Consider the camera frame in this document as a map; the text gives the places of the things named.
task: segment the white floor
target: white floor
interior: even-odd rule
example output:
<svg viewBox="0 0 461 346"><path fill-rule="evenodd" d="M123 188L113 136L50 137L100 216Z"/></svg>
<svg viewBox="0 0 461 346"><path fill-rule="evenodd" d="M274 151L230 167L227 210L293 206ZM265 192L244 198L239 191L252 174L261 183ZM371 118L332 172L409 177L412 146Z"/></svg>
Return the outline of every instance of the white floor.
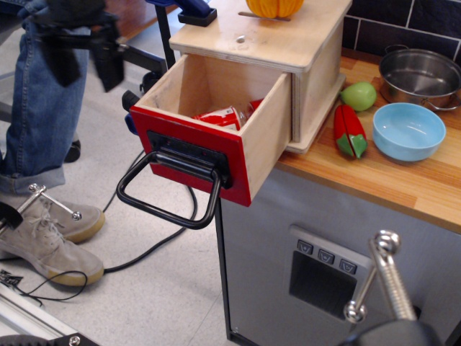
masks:
<svg viewBox="0 0 461 346"><path fill-rule="evenodd" d="M180 28L175 13L171 31ZM20 31L0 47L0 74L14 68ZM156 25L129 44L163 55ZM104 93L90 66L78 134L81 157L66 164L67 183L51 189L50 195L103 208L115 187L142 151L137 136L124 121L122 94L138 92L146 70L126 65L125 81ZM0 125L0 147L4 148L7 124ZM190 216L192 202L187 189L154 176L145 169L128 192L137 198ZM208 195L196 191L203 214ZM121 265L179 227L134 209L115 198L106 212L103 229L81 246L99 256L104 266ZM21 260L0 262L0 269L23 276L23 290L31 290L43 278ZM38 292L63 297L75 292L61 285L47 284ZM185 231L134 267L105 275L70 301L45 301L44 309L101 345L219 346L227 341L223 297L214 221L201 231Z"/></svg>

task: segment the beige sneaker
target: beige sneaker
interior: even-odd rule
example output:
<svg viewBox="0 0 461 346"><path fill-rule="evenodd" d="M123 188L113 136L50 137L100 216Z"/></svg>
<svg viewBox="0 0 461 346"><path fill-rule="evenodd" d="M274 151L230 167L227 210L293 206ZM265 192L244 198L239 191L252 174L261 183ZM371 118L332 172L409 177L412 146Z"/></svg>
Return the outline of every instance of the beige sneaker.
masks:
<svg viewBox="0 0 461 346"><path fill-rule="evenodd" d="M35 201L22 217L24 220L19 227L8 229L0 236L0 250L24 258L46 278L62 272L79 271L86 274L90 284L103 276L102 261L65 240L56 228L56 220L50 217L48 207L41 201ZM80 286L84 285L85 277L72 272L58 276L53 281Z"/></svg>
<svg viewBox="0 0 461 346"><path fill-rule="evenodd" d="M101 229L106 220L104 213L96 207L59 201L72 211L81 213L81 220L74 221L71 214L67 213L59 205L46 198L40 198L40 200L47 208L51 219L58 220L55 226L59 233L63 235L64 239L73 243L79 243L91 238Z"/></svg>

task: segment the toy vegetable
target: toy vegetable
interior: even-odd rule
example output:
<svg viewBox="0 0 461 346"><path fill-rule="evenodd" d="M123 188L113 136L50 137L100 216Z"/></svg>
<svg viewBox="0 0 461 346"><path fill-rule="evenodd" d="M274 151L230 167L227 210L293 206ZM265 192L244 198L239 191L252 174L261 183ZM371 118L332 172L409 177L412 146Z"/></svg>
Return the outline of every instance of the toy vegetable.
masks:
<svg viewBox="0 0 461 346"><path fill-rule="evenodd" d="M249 9L263 18L288 17L299 11L304 0L246 0Z"/></svg>
<svg viewBox="0 0 461 346"><path fill-rule="evenodd" d="M334 113L334 138L339 150L358 159L367 148L367 137L352 107L342 105L336 108Z"/></svg>
<svg viewBox="0 0 461 346"><path fill-rule="evenodd" d="M359 81L348 86L340 95L343 102L357 112L367 110L373 106L377 97L375 88L367 81Z"/></svg>

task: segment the black handle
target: black handle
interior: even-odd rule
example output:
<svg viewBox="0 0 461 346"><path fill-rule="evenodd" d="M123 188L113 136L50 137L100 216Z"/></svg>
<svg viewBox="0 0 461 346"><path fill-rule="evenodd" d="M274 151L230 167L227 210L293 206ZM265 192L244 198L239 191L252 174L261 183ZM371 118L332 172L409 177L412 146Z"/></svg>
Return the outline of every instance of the black handle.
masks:
<svg viewBox="0 0 461 346"><path fill-rule="evenodd" d="M159 153L157 151L152 151L149 154L146 154L128 173L119 181L117 186L117 196L118 198L128 205L131 205L137 209L150 213L154 216L162 218L164 220L175 223L176 225L186 227L188 229L203 229L208 226L215 215L216 205L219 201L219 194L221 186L223 185L223 178L221 173L216 168L210 168L208 170L204 167L197 165L195 166L191 162L187 162L187 171L192 175L206 179L213 183L212 190L210 193L210 199L208 201L207 210L202 219L198 221L189 220L188 218L183 218L176 214L170 213L166 210L157 208L153 205L150 205L142 200L138 200L134 197L131 197L125 193L125 189L128 184L146 167L148 164L163 164L166 167L172 169L178 169L178 166L181 165L182 158L175 157L174 154L170 153Z"/></svg>

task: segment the hole in wood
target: hole in wood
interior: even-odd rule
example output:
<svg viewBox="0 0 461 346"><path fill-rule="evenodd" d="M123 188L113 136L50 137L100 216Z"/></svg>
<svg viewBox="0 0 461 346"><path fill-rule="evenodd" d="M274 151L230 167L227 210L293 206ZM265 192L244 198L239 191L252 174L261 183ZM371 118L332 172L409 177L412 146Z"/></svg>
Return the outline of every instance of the hole in wood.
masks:
<svg viewBox="0 0 461 346"><path fill-rule="evenodd" d="M260 17L260 16L256 16L254 13L251 13L251 12L239 12L238 15L239 15L239 16L244 16L244 17L257 18L257 19L276 20L276 21L278 21L278 22L289 22L289 21L291 20L290 18L280 18L280 17L276 17L276 18L263 18L263 17Z"/></svg>

